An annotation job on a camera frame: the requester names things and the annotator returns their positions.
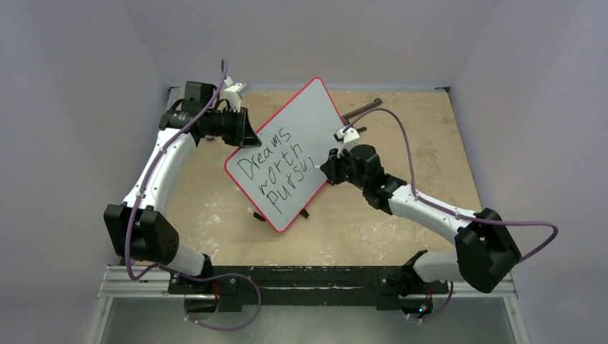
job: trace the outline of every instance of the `metal frame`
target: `metal frame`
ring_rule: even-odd
[[[134,266],[133,272],[138,274],[145,267]],[[213,295],[172,295],[167,293],[167,288],[172,276],[168,272],[159,269],[152,269],[145,281],[134,282],[129,279],[125,267],[106,267],[103,281],[98,294],[98,304],[95,308],[95,315],[91,331],[88,335],[88,342],[99,344],[103,338],[108,314],[113,304],[114,298],[157,298],[169,297],[193,300],[212,300]],[[437,298],[446,295],[435,295]],[[416,299],[424,295],[408,295],[404,299]],[[513,280],[504,279],[490,294],[478,292],[473,287],[464,282],[454,282],[454,293],[452,297],[481,297],[481,298],[502,298],[508,313],[513,337],[517,344],[529,344],[528,333],[524,325],[517,293]]]

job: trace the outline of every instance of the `black marker writing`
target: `black marker writing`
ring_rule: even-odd
[[[300,166],[294,165],[293,171],[300,174],[300,179],[298,179],[298,181],[302,181],[304,179],[304,173],[302,173],[302,171],[300,171]]]
[[[270,148],[268,148],[268,146],[266,146],[266,148],[264,148],[264,158],[268,159],[270,157],[270,154],[272,154],[272,151],[270,150]]]
[[[291,138],[291,134],[289,134],[289,133],[285,133],[285,134],[283,134],[283,133],[282,133],[282,132],[283,132],[283,129],[284,129],[283,127],[281,127],[281,129],[279,129],[279,136],[280,136],[281,138],[285,138],[285,136],[287,136],[287,138],[285,139],[285,142],[289,142],[289,139]]]
[[[287,159],[287,154],[289,154],[289,152],[283,152],[283,154],[281,155],[281,157],[283,158],[283,160],[285,160],[285,162],[286,162],[286,163],[287,163],[289,166],[291,166],[291,165],[293,165],[293,160],[291,160],[291,159],[289,159],[289,160],[288,160],[288,159]]]
[[[272,203],[272,206],[274,206],[275,209],[277,209],[279,214],[283,214],[281,209],[279,209],[279,207],[277,206],[277,201],[279,200],[279,196],[277,196],[277,194],[274,191],[269,192],[268,195],[266,195],[266,199],[269,200],[270,203]]]
[[[302,172],[308,171],[308,167],[306,167],[306,160],[304,160],[304,165],[302,165],[302,161],[300,161],[299,164],[300,168],[302,169]]]
[[[291,180],[291,173],[289,173],[289,174],[287,175],[287,183],[288,183],[289,185],[291,185],[291,187],[292,187],[292,188],[295,190],[295,184],[294,184],[294,183],[293,183],[293,181]]]
[[[273,185],[277,183],[277,175],[275,174],[275,170],[272,169],[272,166],[268,167],[268,178]]]
[[[306,156],[300,144],[296,140],[292,144],[286,144],[294,138],[285,128],[275,131],[267,136],[267,145],[263,150],[251,156],[243,158],[237,165],[250,180],[257,177],[257,188],[272,206],[283,214],[282,209],[292,209],[291,194],[298,190],[298,184],[306,181],[307,172],[315,173],[314,162],[310,156]]]
[[[295,152],[295,149],[296,149],[296,148],[298,148],[298,149],[300,150],[300,153],[302,153],[302,148],[300,147],[300,145],[295,144],[295,145],[292,145],[292,146],[290,146],[290,147],[291,147],[291,150],[293,151],[293,153],[295,154],[295,158],[296,158],[296,159],[299,159],[300,157],[299,157],[299,156],[298,156],[298,154]]]
[[[270,143],[272,143],[272,147],[277,147],[278,145],[282,145],[281,140],[279,139],[279,137],[275,134],[272,139],[270,140]]]
[[[260,184],[257,186],[257,188],[260,190],[260,192],[262,193],[262,195],[265,195],[266,193],[264,192],[264,188],[268,187],[268,180],[266,180],[263,184]]]
[[[281,198],[283,201],[287,201],[287,198],[288,198],[289,196],[291,196],[291,193],[289,193],[289,191],[287,191],[287,188],[285,188],[285,185],[283,186],[283,191],[285,192],[285,196],[283,196],[283,195],[281,194],[281,191],[280,191],[280,190],[277,190],[277,193],[279,194],[280,198]]]

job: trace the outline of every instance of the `whiteboard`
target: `whiteboard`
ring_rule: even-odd
[[[232,180],[276,231],[285,231],[327,181],[314,166],[337,148],[344,126],[316,77],[257,131],[260,147],[239,148],[224,164]]]

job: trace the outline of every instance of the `whiteboard stand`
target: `whiteboard stand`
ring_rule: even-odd
[[[308,217],[310,216],[310,214],[308,213],[308,210],[306,210],[306,208],[304,208],[300,211],[300,215],[304,219],[308,219]],[[266,218],[264,216],[262,216],[262,214],[258,214],[256,211],[253,212],[253,217],[255,217],[256,219],[258,219],[262,222],[266,221]]]

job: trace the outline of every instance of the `wooden table surface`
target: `wooden table surface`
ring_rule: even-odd
[[[252,92],[243,102],[258,128],[294,92]],[[412,145],[417,188],[466,209],[480,209],[450,100],[445,92],[331,92],[341,114],[376,97],[403,121]],[[404,140],[393,118],[372,113],[357,126],[376,148],[387,173],[409,181]],[[324,186],[283,233],[256,220],[254,206],[224,171],[234,147],[202,140],[189,158],[168,205],[180,240],[221,265],[397,265],[420,249],[453,249],[414,222],[371,208],[348,183]]]

